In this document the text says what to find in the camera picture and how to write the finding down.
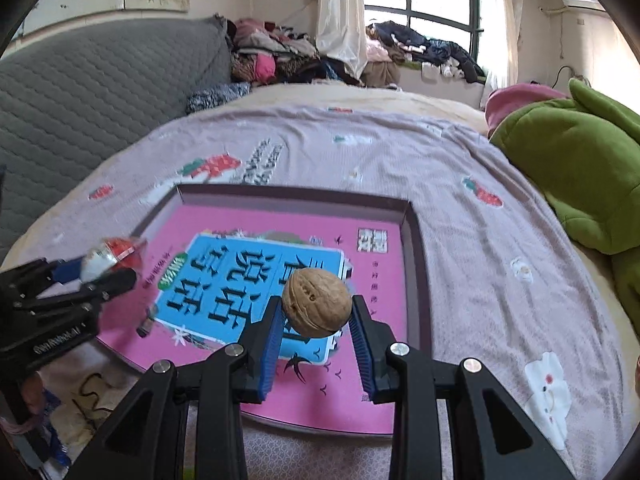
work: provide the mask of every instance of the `green oval label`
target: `green oval label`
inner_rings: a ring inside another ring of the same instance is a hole
[[[171,287],[175,277],[178,275],[178,272],[180,272],[180,269],[186,261],[187,253],[179,253],[174,256],[174,259],[171,260],[171,263],[166,268],[162,278],[160,278],[160,281],[158,282],[158,288],[160,290],[167,290]]]

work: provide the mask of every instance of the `walnut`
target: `walnut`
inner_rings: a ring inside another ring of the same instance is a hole
[[[324,269],[299,269],[282,291],[282,308],[301,336],[329,337],[351,316],[351,295],[342,280]]]

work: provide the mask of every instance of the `silver rivet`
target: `silver rivet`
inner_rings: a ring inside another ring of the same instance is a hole
[[[391,345],[391,353],[394,355],[404,356],[409,353],[409,347],[404,343],[393,343]]]
[[[225,346],[225,354],[230,357],[238,357],[242,352],[244,352],[244,347],[241,344],[231,343]]]
[[[462,365],[465,367],[467,372],[471,372],[473,374],[477,374],[482,370],[482,363],[478,361],[478,359],[466,359]]]
[[[154,372],[156,374],[164,374],[168,372],[171,368],[171,363],[166,359],[160,359],[156,361],[153,365]]]

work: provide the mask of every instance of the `gray quilted headboard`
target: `gray quilted headboard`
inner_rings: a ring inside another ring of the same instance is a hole
[[[39,41],[0,61],[0,261],[102,161],[229,82],[224,20],[125,20]]]

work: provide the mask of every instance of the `black cable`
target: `black cable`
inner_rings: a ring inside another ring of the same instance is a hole
[[[571,76],[575,76],[575,70],[574,67],[572,67],[571,65],[562,65],[560,67],[560,70],[558,70],[558,76],[556,76],[556,82],[554,83],[554,85],[551,88],[555,88],[556,85],[558,84],[558,81],[560,81],[560,73],[562,72],[562,70],[564,70],[565,68],[568,68],[569,70],[571,70]]]

